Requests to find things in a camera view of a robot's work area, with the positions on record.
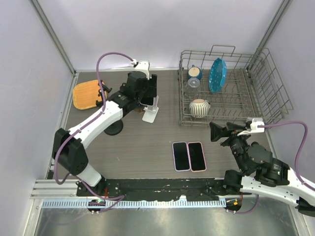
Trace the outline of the short black phone stand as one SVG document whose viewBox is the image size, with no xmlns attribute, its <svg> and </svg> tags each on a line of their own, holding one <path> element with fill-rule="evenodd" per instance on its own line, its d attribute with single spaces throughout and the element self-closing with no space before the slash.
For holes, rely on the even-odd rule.
<svg viewBox="0 0 315 236">
<path fill-rule="evenodd" d="M 98 108 L 100 108 L 103 106 L 104 101 L 108 98 L 108 94 L 112 91 L 112 88 L 107 87 L 103 80 L 100 80 L 98 85 L 99 85 L 98 97 L 100 97 L 101 100 L 100 101 L 96 100 L 95 104 Z"/>
</svg>

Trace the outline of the phone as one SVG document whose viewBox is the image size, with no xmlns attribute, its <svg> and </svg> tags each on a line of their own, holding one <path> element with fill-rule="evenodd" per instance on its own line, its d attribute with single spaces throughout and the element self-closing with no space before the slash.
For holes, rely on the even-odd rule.
<svg viewBox="0 0 315 236">
<path fill-rule="evenodd" d="M 186 142 L 174 142 L 172 144 L 174 168 L 177 172 L 190 170 L 188 145 Z"/>
<path fill-rule="evenodd" d="M 154 104 L 154 97 L 143 97 L 140 100 L 140 104 L 144 106 L 153 106 Z"/>
<path fill-rule="evenodd" d="M 202 172 L 206 170 L 206 162 L 202 144 L 200 142 L 188 143 L 191 170 Z"/>
</svg>

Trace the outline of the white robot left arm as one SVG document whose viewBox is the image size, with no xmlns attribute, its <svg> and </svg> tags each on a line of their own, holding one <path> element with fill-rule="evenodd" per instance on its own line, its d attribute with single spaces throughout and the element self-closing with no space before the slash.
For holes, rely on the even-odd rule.
<svg viewBox="0 0 315 236">
<path fill-rule="evenodd" d="M 157 75 L 147 78 L 141 71 L 128 73 L 127 81 L 113 93 L 102 107 L 79 125 L 55 132 L 52 158 L 70 175 L 76 176 L 94 196 L 104 193 L 106 180 L 89 163 L 86 148 L 103 131 L 110 135 L 122 131 L 122 118 L 138 106 L 152 105 L 157 96 Z"/>
</svg>

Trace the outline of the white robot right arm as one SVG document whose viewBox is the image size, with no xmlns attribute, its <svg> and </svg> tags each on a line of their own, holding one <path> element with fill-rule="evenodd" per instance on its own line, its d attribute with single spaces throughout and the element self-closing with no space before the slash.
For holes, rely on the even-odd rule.
<svg viewBox="0 0 315 236">
<path fill-rule="evenodd" d="M 261 118 L 252 118 L 245 126 L 231 122 L 224 127 L 214 122 L 209 125 L 211 142 L 225 138 L 220 145 L 231 149 L 239 168 L 225 172 L 224 192 L 269 197 L 295 207 L 303 215 L 314 217 L 315 184 L 301 177 L 297 167 L 291 168 L 275 158 L 259 143 L 247 143 L 252 134 L 263 133 L 272 127 L 271 124 L 265 124 Z"/>
</svg>

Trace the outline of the tall black phone stand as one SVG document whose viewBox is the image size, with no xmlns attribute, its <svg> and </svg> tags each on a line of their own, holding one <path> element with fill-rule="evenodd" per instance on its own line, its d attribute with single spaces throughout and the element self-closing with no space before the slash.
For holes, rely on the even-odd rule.
<svg viewBox="0 0 315 236">
<path fill-rule="evenodd" d="M 107 127 L 104 130 L 104 133 L 109 135 L 109 136 L 115 136 L 118 135 L 124 128 L 123 121 L 120 119 L 113 124 L 111 124 L 109 127 Z"/>
</svg>

